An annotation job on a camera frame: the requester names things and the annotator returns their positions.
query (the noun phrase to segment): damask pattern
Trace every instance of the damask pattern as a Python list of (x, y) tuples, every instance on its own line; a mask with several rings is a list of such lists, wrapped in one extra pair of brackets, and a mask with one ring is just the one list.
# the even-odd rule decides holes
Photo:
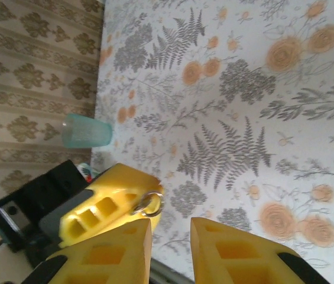
[(190, 217), (283, 243), (334, 283), (334, 0), (106, 1), (92, 164), (158, 176), (153, 257), (193, 277)]
[(89, 149), (66, 149), (68, 113), (94, 116), (103, 5), (0, 0), (0, 198)]

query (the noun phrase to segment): beige damask wallpaper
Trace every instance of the beige damask wallpaper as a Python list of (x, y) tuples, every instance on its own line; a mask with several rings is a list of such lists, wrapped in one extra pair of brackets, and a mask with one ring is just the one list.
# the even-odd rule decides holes
[(70, 112), (92, 117), (103, 5), (95, 0), (0, 1), (0, 197), (88, 150), (67, 150)]

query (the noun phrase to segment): orange flower pattern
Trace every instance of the orange flower pattern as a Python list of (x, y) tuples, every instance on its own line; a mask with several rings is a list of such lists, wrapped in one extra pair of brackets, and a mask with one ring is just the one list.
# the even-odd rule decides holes
[(334, 225), (318, 216), (309, 216), (299, 224), (304, 237), (319, 247), (334, 245)]
[(289, 240), (296, 232), (296, 221), (291, 211), (281, 204), (266, 204), (261, 209), (260, 223), (273, 238)]

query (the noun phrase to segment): translucent cup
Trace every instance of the translucent cup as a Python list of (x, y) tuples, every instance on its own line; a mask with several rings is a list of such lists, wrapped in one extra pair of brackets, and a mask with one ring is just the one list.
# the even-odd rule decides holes
[(67, 148), (92, 148), (110, 143), (113, 129), (110, 124), (84, 117), (67, 114), (63, 121), (61, 138)]

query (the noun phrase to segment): patterned wallpaper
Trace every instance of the patterned wallpaper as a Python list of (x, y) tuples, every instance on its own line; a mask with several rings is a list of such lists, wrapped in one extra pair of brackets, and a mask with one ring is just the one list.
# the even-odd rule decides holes
[(190, 217), (283, 243), (334, 283), (334, 0), (107, 0), (94, 149), (158, 176), (153, 257), (193, 277)]
[(61, 144), (70, 112), (94, 115), (102, 4), (0, 1), (0, 198), (57, 164), (90, 159)]

